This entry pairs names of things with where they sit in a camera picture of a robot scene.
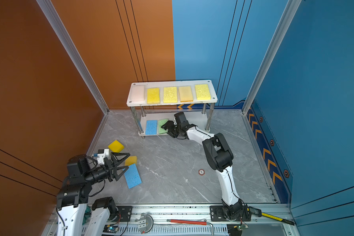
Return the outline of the green cellulose sponge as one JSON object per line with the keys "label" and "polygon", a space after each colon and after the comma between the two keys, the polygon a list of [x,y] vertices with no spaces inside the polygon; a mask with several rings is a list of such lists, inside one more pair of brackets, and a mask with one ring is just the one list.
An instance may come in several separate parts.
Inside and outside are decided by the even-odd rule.
{"label": "green cellulose sponge", "polygon": [[161,119],[157,121],[157,134],[165,134],[168,131],[163,128],[163,126],[168,122],[168,119]]}

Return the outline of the blue cellulose sponge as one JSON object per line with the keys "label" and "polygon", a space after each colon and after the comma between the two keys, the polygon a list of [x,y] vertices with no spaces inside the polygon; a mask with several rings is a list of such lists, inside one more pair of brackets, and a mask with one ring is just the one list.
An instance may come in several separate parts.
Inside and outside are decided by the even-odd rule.
{"label": "blue cellulose sponge", "polygon": [[146,135],[157,135],[157,120],[146,121]]}
{"label": "blue cellulose sponge", "polygon": [[124,176],[129,189],[142,183],[136,164],[128,166]]}

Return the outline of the yellow cellulose sponge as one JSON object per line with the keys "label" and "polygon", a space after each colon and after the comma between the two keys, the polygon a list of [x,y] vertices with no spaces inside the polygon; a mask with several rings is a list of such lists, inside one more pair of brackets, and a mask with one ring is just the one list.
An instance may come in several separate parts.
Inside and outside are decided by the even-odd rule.
{"label": "yellow cellulose sponge", "polygon": [[208,84],[195,85],[196,97],[198,101],[211,100]]}
{"label": "yellow cellulose sponge", "polygon": [[163,88],[163,103],[177,103],[177,87],[164,87]]}

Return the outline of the yellow foam sponge front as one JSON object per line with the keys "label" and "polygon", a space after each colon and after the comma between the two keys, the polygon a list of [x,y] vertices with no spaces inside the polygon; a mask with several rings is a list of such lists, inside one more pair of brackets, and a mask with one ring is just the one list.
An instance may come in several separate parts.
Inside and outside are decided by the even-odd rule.
{"label": "yellow foam sponge front", "polygon": [[147,89],[147,104],[159,104],[159,103],[160,103],[159,88]]}

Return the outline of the orange-yellow thick sponge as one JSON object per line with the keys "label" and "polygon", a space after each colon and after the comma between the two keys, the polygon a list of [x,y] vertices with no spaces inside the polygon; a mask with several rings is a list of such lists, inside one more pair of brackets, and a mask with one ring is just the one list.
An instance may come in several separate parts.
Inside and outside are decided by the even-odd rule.
{"label": "orange-yellow thick sponge", "polygon": [[179,95],[180,102],[192,102],[194,100],[191,86],[179,87]]}

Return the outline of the white foam sponge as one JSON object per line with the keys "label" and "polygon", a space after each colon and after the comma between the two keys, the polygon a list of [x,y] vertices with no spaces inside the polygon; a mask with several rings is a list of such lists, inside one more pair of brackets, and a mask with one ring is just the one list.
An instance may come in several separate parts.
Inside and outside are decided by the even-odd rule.
{"label": "white foam sponge", "polygon": [[133,86],[131,88],[131,96],[130,100],[132,103],[141,103],[145,100],[145,87],[140,86]]}

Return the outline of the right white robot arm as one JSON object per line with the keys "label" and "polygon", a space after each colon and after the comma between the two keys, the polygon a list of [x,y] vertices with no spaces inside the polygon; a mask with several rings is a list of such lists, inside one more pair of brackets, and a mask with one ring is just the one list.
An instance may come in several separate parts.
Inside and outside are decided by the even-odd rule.
{"label": "right white robot arm", "polygon": [[236,190],[233,177],[234,155],[224,135],[208,133],[190,124],[183,112],[174,116],[174,121],[167,121],[161,128],[173,138],[182,136],[203,146],[206,160],[219,179],[224,217],[229,221],[244,221],[248,217],[247,206]]}

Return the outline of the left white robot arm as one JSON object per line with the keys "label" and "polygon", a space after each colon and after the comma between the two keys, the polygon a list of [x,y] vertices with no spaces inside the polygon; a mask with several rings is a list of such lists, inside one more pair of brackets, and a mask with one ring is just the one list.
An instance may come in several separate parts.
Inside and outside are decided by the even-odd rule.
{"label": "left white robot arm", "polygon": [[129,157],[129,153],[111,152],[109,157],[104,158],[103,164],[93,159],[93,167],[89,165],[91,157],[85,154],[74,156],[68,161],[68,176],[57,194],[59,236],[100,236],[108,221],[114,221],[115,225],[130,222],[132,208],[121,210],[112,197],[100,198],[92,205],[89,225],[87,231],[83,232],[88,201],[93,197],[92,186],[106,181],[118,181],[129,169],[122,165]]}

